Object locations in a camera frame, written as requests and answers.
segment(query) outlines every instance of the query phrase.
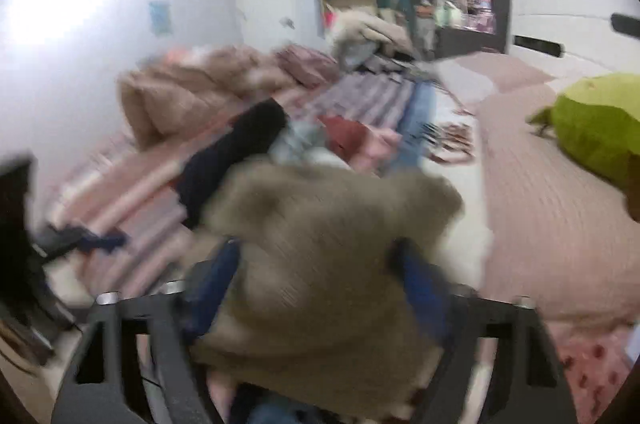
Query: metal bolt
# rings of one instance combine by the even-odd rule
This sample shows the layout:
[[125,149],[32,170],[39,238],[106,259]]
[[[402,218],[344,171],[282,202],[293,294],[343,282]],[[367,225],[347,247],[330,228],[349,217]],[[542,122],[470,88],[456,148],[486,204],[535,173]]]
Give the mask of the metal bolt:
[[49,341],[45,336],[39,333],[39,331],[31,327],[31,332],[33,333],[33,336],[45,346],[45,348],[47,348],[48,350],[53,350],[53,344],[51,344],[51,341]]
[[35,243],[32,243],[31,247],[33,247],[33,250],[36,251],[42,258],[47,257],[47,253],[44,251],[44,249],[40,245],[36,245]]
[[178,292],[183,292],[184,290],[184,281],[170,281],[169,283],[165,283],[162,287],[162,293],[164,294],[177,294]]
[[105,292],[100,294],[95,301],[98,305],[114,305],[119,299],[120,295],[117,292]]

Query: pink patterned cloth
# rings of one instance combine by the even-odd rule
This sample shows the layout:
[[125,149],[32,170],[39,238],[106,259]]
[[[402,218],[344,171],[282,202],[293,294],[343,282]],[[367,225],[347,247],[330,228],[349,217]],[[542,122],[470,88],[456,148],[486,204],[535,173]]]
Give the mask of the pink patterned cloth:
[[564,374],[574,396],[580,424],[593,424],[624,384],[631,368],[624,348],[630,327],[587,333],[570,325],[551,324]]
[[539,85],[479,105],[494,232],[481,295],[535,300],[580,424],[591,424],[630,370],[623,357],[626,324],[640,313],[640,224],[619,190],[567,158],[552,137],[532,133],[526,117],[555,99]]

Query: green pillow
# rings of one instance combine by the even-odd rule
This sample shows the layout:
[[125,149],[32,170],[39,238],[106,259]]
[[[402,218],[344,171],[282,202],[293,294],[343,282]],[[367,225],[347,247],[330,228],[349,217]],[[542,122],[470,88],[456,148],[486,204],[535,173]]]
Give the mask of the green pillow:
[[529,124],[553,126],[578,164],[626,189],[629,156],[640,155],[640,75],[585,78],[566,88]]

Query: pink clothing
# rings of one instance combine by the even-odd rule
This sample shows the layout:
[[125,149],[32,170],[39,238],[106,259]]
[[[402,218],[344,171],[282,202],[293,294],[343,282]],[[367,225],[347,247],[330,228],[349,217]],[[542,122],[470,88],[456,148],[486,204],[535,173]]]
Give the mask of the pink clothing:
[[390,128],[369,128],[364,144],[348,162],[354,171],[375,171],[398,151],[402,135]]

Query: beige blanket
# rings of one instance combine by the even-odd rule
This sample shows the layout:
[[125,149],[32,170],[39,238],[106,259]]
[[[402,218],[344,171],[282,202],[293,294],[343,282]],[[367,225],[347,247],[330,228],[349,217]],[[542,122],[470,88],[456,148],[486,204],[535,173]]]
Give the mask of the beige blanket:
[[406,400],[438,349],[388,271],[392,242],[430,255],[462,201],[444,179],[243,164],[214,197],[184,266],[240,237],[239,272],[196,361],[340,414]]
[[295,86],[274,55],[230,46],[124,74],[118,81],[124,114],[141,150],[173,135],[189,136],[224,105]]
[[365,41],[380,42],[389,49],[413,54],[414,46],[404,26],[394,25],[363,10],[336,11],[336,19],[327,36],[331,54],[337,59],[344,55],[350,44]]

